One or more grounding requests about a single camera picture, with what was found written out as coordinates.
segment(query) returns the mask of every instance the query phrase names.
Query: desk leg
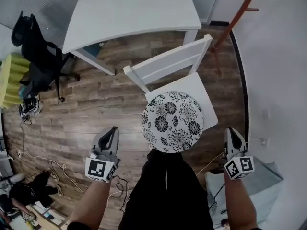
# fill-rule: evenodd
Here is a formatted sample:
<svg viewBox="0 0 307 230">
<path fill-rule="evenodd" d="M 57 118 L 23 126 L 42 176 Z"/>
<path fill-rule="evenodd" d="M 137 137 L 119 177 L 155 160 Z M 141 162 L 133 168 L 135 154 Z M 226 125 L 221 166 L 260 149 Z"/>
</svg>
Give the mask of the desk leg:
<svg viewBox="0 0 307 230">
<path fill-rule="evenodd" d="M 194 42 L 197 32 L 198 30 L 186 31 L 186 35 L 184 36 L 183 44 L 189 44 L 189 43 Z"/>
<path fill-rule="evenodd" d="M 103 63 L 101 60 L 97 59 L 95 56 L 91 55 L 89 52 L 87 52 L 85 49 L 77 49 L 75 51 L 71 52 L 76 57 L 79 57 L 80 59 L 86 61 L 87 63 L 97 67 L 98 69 L 104 71 L 105 73 L 114 76 L 115 70 L 111 67 Z"/>
</svg>

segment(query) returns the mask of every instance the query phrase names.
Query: person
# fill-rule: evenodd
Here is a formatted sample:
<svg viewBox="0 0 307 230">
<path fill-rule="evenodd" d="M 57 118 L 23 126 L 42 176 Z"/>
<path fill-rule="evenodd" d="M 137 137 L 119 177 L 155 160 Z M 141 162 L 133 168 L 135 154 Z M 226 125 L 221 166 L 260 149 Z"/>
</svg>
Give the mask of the person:
<svg viewBox="0 0 307 230">
<path fill-rule="evenodd" d="M 13 208 L 15 207 L 35 218 L 35 214 L 29 211 L 26 205 L 40 201 L 47 208 L 53 202 L 49 195 L 63 196 L 60 185 L 56 187 L 46 186 L 49 176 L 49 171 L 43 171 L 30 183 L 14 183 L 9 196 L 6 194 L 0 195 L 0 216 L 8 222 L 6 214 L 14 212 Z"/>
<path fill-rule="evenodd" d="M 212 230 L 207 193 L 180 153 L 152 149 L 134 187 L 119 230 Z M 231 230 L 256 230 L 256 210 L 241 180 L 225 177 L 226 205 Z M 68 230 L 99 228 L 110 183 L 94 181 L 74 208 Z"/>
</svg>

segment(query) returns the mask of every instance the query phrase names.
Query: cable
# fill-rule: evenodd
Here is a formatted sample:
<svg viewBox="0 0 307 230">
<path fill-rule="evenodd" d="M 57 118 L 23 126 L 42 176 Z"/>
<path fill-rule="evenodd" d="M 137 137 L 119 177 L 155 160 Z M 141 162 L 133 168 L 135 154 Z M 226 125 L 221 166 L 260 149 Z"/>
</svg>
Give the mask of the cable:
<svg viewBox="0 0 307 230">
<path fill-rule="evenodd" d="M 132 188 L 132 189 L 129 189 L 130 182 L 127 181 L 126 179 L 121 178 L 119 175 L 114 175 L 114 176 L 112 176 L 112 179 L 115 178 L 115 177 L 117 177 L 118 179 L 123 180 L 123 181 L 126 182 L 126 189 L 124 189 L 124 186 L 123 186 L 121 183 L 116 183 L 116 187 L 117 187 L 117 189 L 119 189 L 120 191 L 114 192 L 114 193 L 112 193 L 112 194 L 109 195 L 109 197 L 108 197 L 108 199 L 107 199 L 107 202 L 106 202 L 106 208 L 109 206 L 109 199 L 110 199 L 111 197 L 117 197 L 117 198 L 119 198 L 119 197 L 121 197 L 121 196 L 123 195 L 124 191 L 126 191 L 123 205 L 122 205 L 122 207 L 120 208 L 120 211 L 124 212 L 124 206 L 125 206 L 125 204 L 126 204 L 127 201 L 128 201 L 128 191 L 132 190 L 133 188 Z"/>
<path fill-rule="evenodd" d="M 21 130 L 23 131 L 23 151 L 24 151 L 24 128 L 21 127 L 21 124 L 23 123 L 23 119 L 20 122 L 19 127 L 21 128 Z"/>
<path fill-rule="evenodd" d="M 51 159 L 46 159 L 46 158 L 43 158 L 41 156 L 32 156 L 29 152 L 21 152 L 22 154 L 28 154 L 31 158 L 41 158 L 41 159 L 44 159 L 44 160 L 47 160 L 47 161 L 51 161 L 51 162 L 54 162 L 56 165 L 58 165 L 62 170 L 63 170 L 63 173 L 66 177 L 68 177 L 68 179 L 70 179 L 72 181 L 72 183 L 74 183 L 74 185 L 76 186 L 76 188 L 78 188 L 83 194 L 84 194 L 84 191 L 78 187 L 78 185 L 65 173 L 65 168 L 66 168 L 66 164 L 63 164 L 62 166 L 59 165 L 57 162 L 55 162 L 54 160 L 51 160 Z"/>
<path fill-rule="evenodd" d="M 214 159 L 212 159 L 212 161 L 210 163 L 208 163 L 204 168 L 201 169 L 201 171 L 199 171 L 196 176 L 198 176 L 204 169 L 206 169 L 214 160 L 216 160 L 216 158 L 218 158 L 219 156 L 221 156 L 223 153 L 225 153 L 225 151 L 221 152 L 219 155 L 217 155 Z"/>
<path fill-rule="evenodd" d="M 57 162 L 55 162 L 55 161 L 53 161 L 53 160 L 51 160 L 51 159 L 46 159 L 46 158 L 43 158 L 43 157 L 41 157 L 41 156 L 32 156 L 29 152 L 24 152 L 24 129 L 21 127 L 21 124 L 22 124 L 22 122 L 23 121 L 21 121 L 21 123 L 20 123 L 20 125 L 19 125 L 19 127 L 22 129 L 22 131 L 23 131 L 23 151 L 21 152 L 22 154 L 28 154 L 31 158 L 41 158 L 41 159 L 45 159 L 45 160 L 47 160 L 47 161 L 51 161 L 51 166 L 52 166 L 52 168 L 53 168 L 53 165 L 52 165 L 52 162 L 54 162 L 56 165 L 58 165 L 62 170 L 63 170 L 63 173 L 64 173 L 64 175 L 66 175 L 67 177 L 68 177 L 68 179 L 70 179 L 71 181 L 72 181 L 72 183 L 74 183 L 74 185 L 76 186 L 76 188 L 78 188 L 83 194 L 84 194 L 84 191 L 80 188 L 80 187 L 78 187 L 77 186 L 77 184 L 65 173 L 65 168 L 66 168 L 66 164 L 63 164 L 62 166 L 61 165 L 59 165 Z"/>
<path fill-rule="evenodd" d="M 215 201 L 215 198 L 216 198 L 216 196 L 220 193 L 220 191 L 223 189 L 223 187 L 225 186 L 225 183 L 221 186 L 221 188 L 220 188 L 220 190 L 216 193 L 216 195 L 214 196 L 214 198 L 213 198 L 213 204 L 211 204 L 211 206 L 210 206 L 210 208 L 209 208 L 209 211 L 210 211 L 210 209 L 211 209 L 211 207 L 213 206 L 213 205 L 216 205 L 217 204 L 217 202 Z"/>
<path fill-rule="evenodd" d="M 124 203 L 123 203 L 122 207 L 120 208 L 120 211 L 124 212 L 124 206 L 125 206 L 126 200 L 127 200 L 127 198 L 128 198 L 128 191 L 129 191 L 130 182 L 127 181 L 126 179 L 121 178 L 119 175 L 114 175 L 114 176 L 112 176 L 112 179 L 115 178 L 115 177 L 117 177 L 118 179 L 123 180 L 123 181 L 126 182 L 126 190 L 125 190 L 125 191 L 126 191 L 126 194 L 125 194 L 125 198 L 124 198 Z M 120 192 L 121 192 L 121 195 L 119 196 L 119 197 L 121 197 L 122 194 L 123 194 L 123 192 L 124 192 L 124 186 L 123 186 L 121 183 L 116 183 L 116 187 L 117 187 L 119 190 L 121 190 L 121 191 L 120 191 Z"/>
</svg>

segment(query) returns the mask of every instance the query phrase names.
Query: foot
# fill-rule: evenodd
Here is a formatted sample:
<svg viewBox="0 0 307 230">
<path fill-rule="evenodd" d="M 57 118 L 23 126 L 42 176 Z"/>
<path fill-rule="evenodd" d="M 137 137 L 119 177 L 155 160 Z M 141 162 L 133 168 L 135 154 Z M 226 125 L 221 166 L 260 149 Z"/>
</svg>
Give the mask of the foot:
<svg viewBox="0 0 307 230">
<path fill-rule="evenodd" d="M 56 173 L 52 168 L 49 168 L 47 171 L 49 172 L 50 177 L 51 177 L 53 180 L 55 180 L 56 182 L 59 181 L 59 177 L 58 177 L 57 173 Z"/>
<path fill-rule="evenodd" d="M 57 190 L 58 190 L 58 195 L 59 195 L 60 197 L 63 197 L 64 194 L 63 194 L 63 191 L 62 191 L 61 186 L 60 186 L 59 184 L 57 184 L 57 185 L 56 185 L 56 188 L 57 188 Z"/>
</svg>

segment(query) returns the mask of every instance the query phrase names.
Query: baseboard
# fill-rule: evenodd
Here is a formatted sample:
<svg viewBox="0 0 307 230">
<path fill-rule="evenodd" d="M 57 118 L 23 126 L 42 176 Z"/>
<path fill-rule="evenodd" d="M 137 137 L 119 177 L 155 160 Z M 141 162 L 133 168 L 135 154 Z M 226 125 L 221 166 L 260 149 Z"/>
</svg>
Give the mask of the baseboard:
<svg viewBox="0 0 307 230">
<path fill-rule="evenodd" d="M 207 19 L 200 19 L 201 24 L 207 24 Z"/>
<path fill-rule="evenodd" d="M 211 21 L 210 25 L 215 25 L 215 26 L 229 26 L 228 21 Z"/>
<path fill-rule="evenodd" d="M 238 45 L 236 43 L 235 35 L 234 35 L 233 31 L 231 31 L 229 33 L 229 35 L 230 35 L 232 44 L 234 46 L 236 59 L 237 59 L 239 70 L 240 70 L 242 90 L 243 90 L 243 101 L 244 101 L 244 116 L 245 116 L 244 138 L 245 138 L 245 141 L 248 142 L 248 133 L 249 133 L 248 90 L 247 90 L 247 87 L 246 87 L 246 80 L 245 80 L 245 74 L 244 74 L 244 70 L 243 70 L 242 59 L 241 59 L 241 56 L 240 56 Z"/>
</svg>

